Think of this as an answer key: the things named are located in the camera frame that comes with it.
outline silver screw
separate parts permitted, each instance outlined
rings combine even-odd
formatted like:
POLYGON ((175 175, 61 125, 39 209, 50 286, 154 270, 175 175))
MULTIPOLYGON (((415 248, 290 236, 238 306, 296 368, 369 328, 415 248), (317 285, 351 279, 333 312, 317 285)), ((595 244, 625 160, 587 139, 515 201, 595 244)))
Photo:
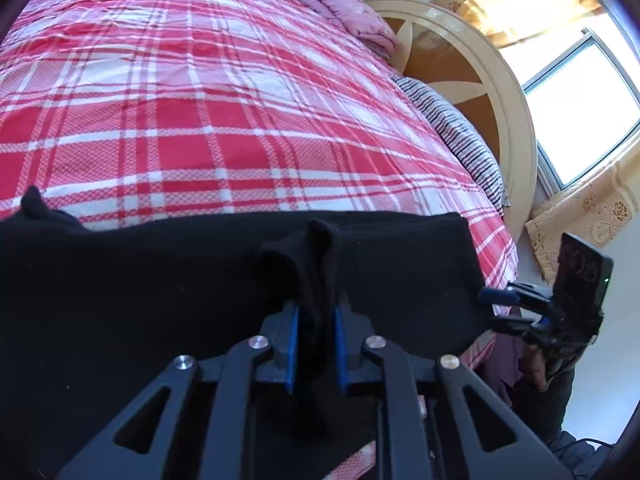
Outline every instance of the silver screw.
POLYGON ((254 350, 267 348, 267 346, 269 346, 269 339, 263 335, 254 335, 251 339, 249 339, 249 346, 254 350))
POLYGON ((386 339, 381 335, 370 335, 365 339, 365 343, 369 348, 379 350, 386 346, 386 339))
POLYGON ((447 370, 455 370, 460 366, 460 359, 458 359, 455 355, 444 354, 440 358, 440 366, 446 368, 447 370))
POLYGON ((190 355, 178 355, 177 358, 174 359, 174 366, 178 368, 178 370, 188 370, 193 366, 195 359, 190 355))

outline plaid bedsheet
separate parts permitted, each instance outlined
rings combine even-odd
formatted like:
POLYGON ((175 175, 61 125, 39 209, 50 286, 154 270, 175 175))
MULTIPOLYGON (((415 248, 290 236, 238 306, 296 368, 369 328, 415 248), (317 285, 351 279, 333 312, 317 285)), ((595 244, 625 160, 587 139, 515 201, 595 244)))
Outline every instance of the plaid bedsheet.
MULTIPOLYGON (((505 285, 502 219, 390 73, 295 0, 31 0, 0 46, 0 218, 30 184, 92 228, 458 211, 487 283, 505 285)), ((369 468, 363 453, 334 478, 369 468)))

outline headboard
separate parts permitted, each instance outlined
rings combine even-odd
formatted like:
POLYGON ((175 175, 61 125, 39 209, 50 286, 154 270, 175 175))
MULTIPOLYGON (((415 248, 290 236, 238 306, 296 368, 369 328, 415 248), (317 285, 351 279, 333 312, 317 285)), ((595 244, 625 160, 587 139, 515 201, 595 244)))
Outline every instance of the headboard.
POLYGON ((533 202, 537 148, 524 92, 497 49, 448 10, 417 0, 369 0, 400 40, 399 72, 428 83, 476 127, 500 163, 515 241, 533 202))

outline triangular cutout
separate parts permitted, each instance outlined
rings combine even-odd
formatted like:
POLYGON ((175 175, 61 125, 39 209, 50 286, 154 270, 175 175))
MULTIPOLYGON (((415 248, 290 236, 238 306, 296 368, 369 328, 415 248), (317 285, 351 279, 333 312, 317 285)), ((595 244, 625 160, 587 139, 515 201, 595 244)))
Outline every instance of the triangular cutout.
POLYGON ((489 453, 513 444, 516 436, 470 386, 463 389, 482 449, 489 453))
POLYGON ((160 388, 135 415, 122 426, 113 443, 126 447, 136 453, 146 454, 151 449, 151 444, 160 423, 160 417, 171 390, 168 387, 160 388))

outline black and white striped pillow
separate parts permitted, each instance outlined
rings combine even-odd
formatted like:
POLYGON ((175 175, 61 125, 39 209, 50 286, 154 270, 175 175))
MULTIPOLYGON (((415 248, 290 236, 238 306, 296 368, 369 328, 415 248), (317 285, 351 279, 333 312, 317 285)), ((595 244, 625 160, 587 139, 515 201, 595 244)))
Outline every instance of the black and white striped pillow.
POLYGON ((482 136, 458 109, 426 83, 404 75, 393 81, 442 137, 453 154, 484 190, 500 216, 506 198, 498 161, 482 136))

